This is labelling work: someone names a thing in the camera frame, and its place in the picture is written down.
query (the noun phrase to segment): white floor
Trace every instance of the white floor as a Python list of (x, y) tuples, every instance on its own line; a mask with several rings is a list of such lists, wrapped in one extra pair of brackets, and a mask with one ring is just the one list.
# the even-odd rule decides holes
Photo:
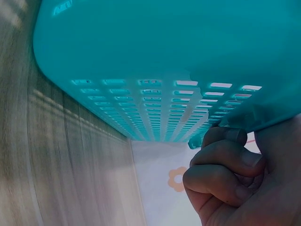
[[(249, 134), (246, 148), (258, 153), (253, 140)], [(198, 150), (184, 143), (133, 141), (132, 146), (148, 226), (200, 226), (182, 190), (181, 176)]]

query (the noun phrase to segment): flower shape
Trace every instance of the flower shape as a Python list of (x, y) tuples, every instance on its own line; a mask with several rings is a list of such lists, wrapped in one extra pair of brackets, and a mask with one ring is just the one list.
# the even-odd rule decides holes
[(181, 183), (177, 183), (175, 182), (175, 177), (178, 175), (183, 176), (184, 173), (186, 172), (187, 168), (182, 166), (180, 168), (177, 169), (172, 169), (171, 171), (169, 171), (169, 180), (168, 180), (168, 185), (170, 187), (172, 187), (176, 192), (182, 192), (184, 191), (184, 185), (183, 182)]

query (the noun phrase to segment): teal plastic basket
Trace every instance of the teal plastic basket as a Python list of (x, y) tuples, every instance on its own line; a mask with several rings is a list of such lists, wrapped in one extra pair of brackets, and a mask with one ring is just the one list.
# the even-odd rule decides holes
[(134, 140), (201, 145), (213, 124), (301, 112), (301, 15), (286, 0), (43, 0), (43, 73)]

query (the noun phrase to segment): wood grain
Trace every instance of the wood grain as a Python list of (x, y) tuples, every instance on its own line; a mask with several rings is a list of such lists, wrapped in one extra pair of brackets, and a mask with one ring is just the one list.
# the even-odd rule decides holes
[(145, 226), (129, 141), (36, 66), (39, 6), (0, 0), (0, 225)]

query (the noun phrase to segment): knuckle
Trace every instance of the knuckle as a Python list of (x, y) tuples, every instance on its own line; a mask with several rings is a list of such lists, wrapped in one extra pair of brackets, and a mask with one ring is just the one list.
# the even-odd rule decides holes
[(189, 168), (188, 170), (186, 170), (186, 172), (183, 175), (182, 181), (183, 181), (184, 185), (186, 185), (186, 184), (189, 183), (190, 172), (191, 172), (191, 168)]

